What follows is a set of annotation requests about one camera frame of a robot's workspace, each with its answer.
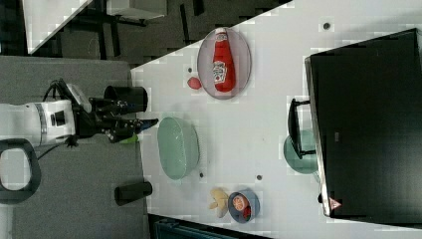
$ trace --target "black handle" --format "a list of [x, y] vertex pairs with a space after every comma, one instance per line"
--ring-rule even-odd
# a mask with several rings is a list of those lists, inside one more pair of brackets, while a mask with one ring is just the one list
[[299, 126], [299, 118], [297, 107], [310, 104], [311, 101], [297, 102], [296, 99], [292, 99], [291, 106], [289, 108], [289, 119], [288, 128], [289, 135], [291, 137], [293, 149], [300, 159], [307, 154], [315, 154], [315, 150], [302, 150], [301, 143], [301, 129]]

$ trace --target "small red tomato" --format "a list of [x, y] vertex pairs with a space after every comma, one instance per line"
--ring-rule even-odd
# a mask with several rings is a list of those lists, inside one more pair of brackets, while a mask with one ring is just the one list
[[245, 218], [246, 220], [249, 220], [249, 218], [251, 218], [251, 207], [247, 206], [245, 208], [245, 210], [243, 210], [243, 218]]
[[193, 90], [199, 90], [202, 87], [202, 84], [199, 79], [194, 77], [190, 78], [189, 81], [187, 81], [187, 85]]

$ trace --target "red sticker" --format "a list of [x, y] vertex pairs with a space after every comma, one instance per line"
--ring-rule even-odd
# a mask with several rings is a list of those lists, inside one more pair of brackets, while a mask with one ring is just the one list
[[341, 203], [339, 203], [339, 202], [335, 201], [335, 200], [334, 200], [334, 199], [332, 199], [332, 198], [329, 198], [329, 204], [331, 205], [331, 210], [334, 210], [335, 208], [337, 208], [337, 207], [340, 207], [340, 206], [341, 206]]

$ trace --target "red object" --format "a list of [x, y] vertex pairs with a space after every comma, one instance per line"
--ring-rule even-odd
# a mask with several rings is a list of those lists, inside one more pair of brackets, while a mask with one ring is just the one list
[[189, 81], [187, 81], [187, 85], [193, 90], [199, 90], [202, 87], [201, 82], [197, 78], [189, 78]]
[[219, 92], [230, 92], [236, 86], [235, 65], [233, 64], [232, 53], [226, 29], [215, 30], [215, 51], [214, 51], [214, 84]]
[[247, 206], [245, 210], [243, 210], [243, 218], [245, 218], [247, 221], [251, 218], [251, 207]]

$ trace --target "black cylinder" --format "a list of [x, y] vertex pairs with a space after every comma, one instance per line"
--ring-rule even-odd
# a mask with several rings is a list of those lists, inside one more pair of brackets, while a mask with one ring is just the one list
[[119, 206], [147, 197], [152, 193], [149, 182], [139, 182], [127, 186], [119, 186], [114, 190], [114, 200]]
[[105, 99], [128, 103], [127, 113], [145, 112], [148, 106], [148, 93], [143, 87], [112, 87], [105, 89]]

